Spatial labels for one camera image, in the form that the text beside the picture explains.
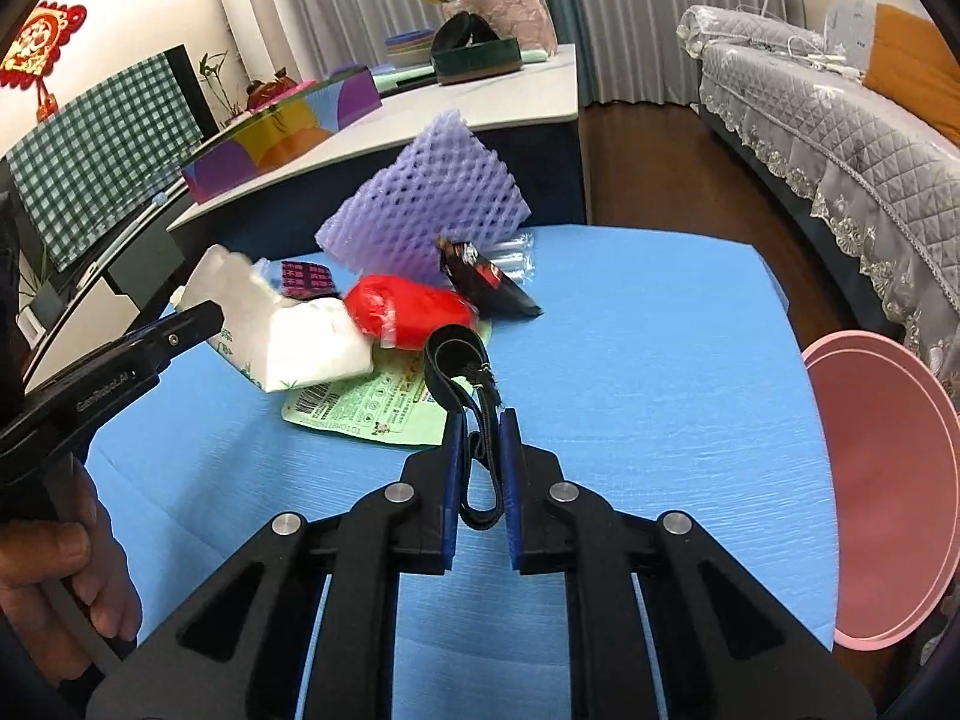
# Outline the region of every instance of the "tissue box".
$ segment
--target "tissue box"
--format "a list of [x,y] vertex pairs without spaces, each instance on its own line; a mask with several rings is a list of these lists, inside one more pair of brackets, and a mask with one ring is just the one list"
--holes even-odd
[[367,68],[352,68],[258,110],[204,143],[182,167],[193,199],[213,197],[275,170],[380,108]]
[[224,327],[208,340],[217,353],[265,392],[364,376],[373,371],[371,341],[342,300],[284,298],[241,254],[213,245],[171,303],[186,311],[212,300]]

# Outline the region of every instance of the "human hand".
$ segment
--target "human hand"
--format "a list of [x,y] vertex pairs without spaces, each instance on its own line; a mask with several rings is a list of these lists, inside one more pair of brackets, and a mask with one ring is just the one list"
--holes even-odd
[[45,579],[71,577],[100,635],[133,640],[143,619],[127,556],[113,538],[107,510],[86,469],[77,464],[74,494],[79,523],[11,522],[0,526],[0,608],[30,657],[54,685],[75,680],[90,665],[40,592]]

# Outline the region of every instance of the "black fabric strap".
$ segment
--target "black fabric strap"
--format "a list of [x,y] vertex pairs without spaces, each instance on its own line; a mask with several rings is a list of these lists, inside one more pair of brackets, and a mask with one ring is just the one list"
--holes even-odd
[[[471,396],[453,381],[464,377],[474,387]],[[483,341],[467,327],[448,324],[435,330],[424,345],[424,381],[427,389],[447,413],[469,409],[476,416],[478,430],[463,442],[463,484],[460,489],[460,519],[475,531],[493,528],[503,515],[503,488],[500,480],[500,446],[497,407],[500,394],[493,380],[490,359]],[[479,511],[467,501],[472,461],[477,460],[490,473],[494,504]]]

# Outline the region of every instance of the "clear plastic bag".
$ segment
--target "clear plastic bag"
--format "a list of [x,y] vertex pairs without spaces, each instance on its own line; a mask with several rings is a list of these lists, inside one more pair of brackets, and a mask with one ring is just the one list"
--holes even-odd
[[534,234],[529,230],[518,232],[514,237],[499,244],[485,247],[481,254],[490,260],[517,284],[526,284],[533,279]]

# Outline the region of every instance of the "colorful box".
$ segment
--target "colorful box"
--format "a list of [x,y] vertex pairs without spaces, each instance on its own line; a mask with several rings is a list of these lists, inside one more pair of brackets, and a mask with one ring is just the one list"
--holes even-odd
[[198,203],[304,155],[348,124],[380,108],[367,68],[304,84],[237,122],[190,155],[182,167]]

